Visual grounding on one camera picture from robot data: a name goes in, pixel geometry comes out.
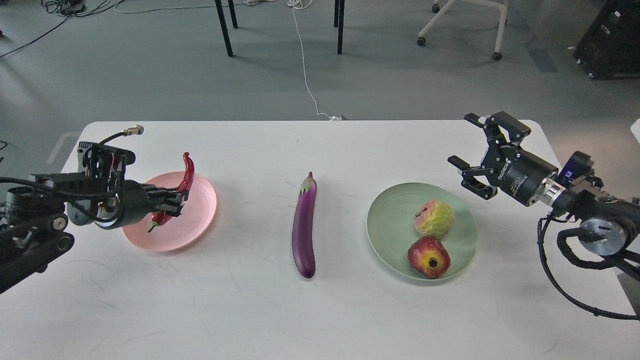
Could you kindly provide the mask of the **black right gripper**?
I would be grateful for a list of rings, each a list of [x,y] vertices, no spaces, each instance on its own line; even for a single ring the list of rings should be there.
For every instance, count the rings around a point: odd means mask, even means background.
[[[530,207],[541,196],[543,184],[558,173],[558,167],[521,148],[531,128],[505,111],[489,116],[470,112],[464,120],[482,129],[487,152],[478,166],[452,155],[447,161],[460,170],[461,186],[489,200],[503,191],[515,201]]]

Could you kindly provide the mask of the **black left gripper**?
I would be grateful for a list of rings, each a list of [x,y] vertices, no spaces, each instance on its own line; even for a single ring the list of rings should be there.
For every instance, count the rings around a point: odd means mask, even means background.
[[[98,206],[96,217],[103,221],[94,223],[105,230],[112,230],[139,223],[149,213],[163,212],[169,217],[180,217],[183,204],[161,203],[154,206],[153,202],[185,202],[188,199],[188,190],[125,180],[117,195],[106,199]]]

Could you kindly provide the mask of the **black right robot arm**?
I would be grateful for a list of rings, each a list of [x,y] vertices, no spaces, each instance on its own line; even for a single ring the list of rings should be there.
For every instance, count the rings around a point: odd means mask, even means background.
[[[461,174],[461,186],[483,199],[503,191],[516,202],[530,207],[544,203],[550,212],[537,223],[537,246],[541,265],[553,287],[575,306],[594,316],[638,321],[638,315],[598,309],[576,300],[560,287],[547,263],[545,237],[554,223],[577,223],[557,233],[560,253],[574,266],[603,271],[616,268],[639,279],[639,255],[629,246],[639,235],[639,199],[627,201],[604,191],[587,153],[576,151],[562,169],[522,148],[531,129],[507,112],[464,119],[482,129],[487,150],[478,166],[453,155],[448,162]]]

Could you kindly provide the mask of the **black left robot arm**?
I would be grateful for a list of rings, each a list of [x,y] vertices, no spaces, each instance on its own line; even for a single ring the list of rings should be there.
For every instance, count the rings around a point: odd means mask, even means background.
[[[151,228],[181,215],[195,180],[195,165],[183,154],[185,171],[176,187],[158,187],[125,178],[135,153],[110,146],[119,137],[141,135],[136,125],[99,142],[78,144],[78,170],[33,174],[28,180],[2,177],[11,183],[1,203],[0,289],[14,287],[71,250],[69,224],[96,224],[104,230],[123,228],[151,215]]]

